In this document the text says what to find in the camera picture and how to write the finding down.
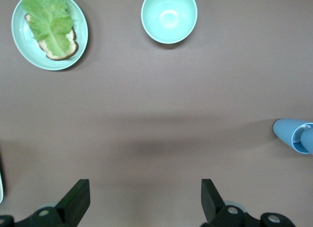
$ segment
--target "bread crust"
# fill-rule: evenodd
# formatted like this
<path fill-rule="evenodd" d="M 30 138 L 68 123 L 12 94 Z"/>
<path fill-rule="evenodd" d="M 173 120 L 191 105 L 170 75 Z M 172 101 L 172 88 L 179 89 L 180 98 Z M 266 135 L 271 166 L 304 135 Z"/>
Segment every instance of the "bread crust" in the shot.
<path fill-rule="evenodd" d="M 25 19 L 26 19 L 27 23 L 29 23 L 31 16 L 29 14 L 26 14 Z M 77 52 L 78 47 L 79 47 L 78 43 L 76 42 L 76 33 L 75 33 L 75 30 L 73 27 L 72 27 L 72 30 L 66 36 L 70 42 L 69 49 L 67 51 L 66 56 L 55 56 L 55 55 L 53 55 L 52 52 L 48 49 L 45 40 L 37 41 L 37 43 L 39 44 L 39 47 L 41 48 L 41 50 L 46 53 L 47 58 L 54 60 L 54 61 L 62 61 L 62 60 L 66 60 L 66 59 L 70 58 L 71 56 L 73 56 Z"/>

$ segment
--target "lettuce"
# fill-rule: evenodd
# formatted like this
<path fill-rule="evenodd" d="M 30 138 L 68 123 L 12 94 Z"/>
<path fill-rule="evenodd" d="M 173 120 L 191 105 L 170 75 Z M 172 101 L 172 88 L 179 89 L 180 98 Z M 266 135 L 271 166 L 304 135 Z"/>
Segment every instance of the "lettuce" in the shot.
<path fill-rule="evenodd" d="M 73 28 L 67 0 L 22 0 L 21 5 L 30 15 L 28 24 L 34 38 L 45 40 L 53 55 L 66 55 L 69 48 L 66 35 Z"/>

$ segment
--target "open-faced sandwich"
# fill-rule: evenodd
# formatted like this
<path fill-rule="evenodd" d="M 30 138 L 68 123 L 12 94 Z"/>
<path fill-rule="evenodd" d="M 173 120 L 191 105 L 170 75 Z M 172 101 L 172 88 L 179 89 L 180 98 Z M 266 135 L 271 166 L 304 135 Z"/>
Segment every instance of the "open-faced sandwich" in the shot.
<path fill-rule="evenodd" d="M 22 0 L 25 19 L 40 48 L 52 60 L 64 60 L 78 50 L 67 0 Z"/>

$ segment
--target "cup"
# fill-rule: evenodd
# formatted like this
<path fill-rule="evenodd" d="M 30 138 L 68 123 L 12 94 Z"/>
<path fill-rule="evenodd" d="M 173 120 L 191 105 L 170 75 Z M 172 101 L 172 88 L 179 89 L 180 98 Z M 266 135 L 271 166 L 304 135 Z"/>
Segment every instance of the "cup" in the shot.
<path fill-rule="evenodd" d="M 293 118 L 281 118 L 273 125 L 273 131 L 277 137 L 301 154 L 313 153 L 313 132 L 312 130 L 307 132 L 311 128 L 313 128 L 313 123 Z"/>

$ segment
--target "teal bowl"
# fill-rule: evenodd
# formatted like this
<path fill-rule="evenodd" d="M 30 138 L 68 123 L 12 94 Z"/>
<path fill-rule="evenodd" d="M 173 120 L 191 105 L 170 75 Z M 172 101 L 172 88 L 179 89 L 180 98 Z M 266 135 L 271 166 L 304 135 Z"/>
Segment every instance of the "teal bowl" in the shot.
<path fill-rule="evenodd" d="M 141 8 L 143 28 L 163 44 L 185 39 L 194 29 L 197 17 L 195 0 L 144 0 Z"/>
<path fill-rule="evenodd" d="M 70 58 L 62 61 L 54 61 L 46 57 L 38 42 L 33 38 L 33 33 L 26 22 L 26 12 L 21 6 L 21 1 L 17 4 L 11 21 L 11 30 L 14 43 L 21 55 L 31 64 L 46 70 L 62 70 L 72 66 L 83 55 L 88 42 L 88 26 L 83 11 L 74 0 L 67 0 L 68 11 L 74 22 L 77 52 Z"/>

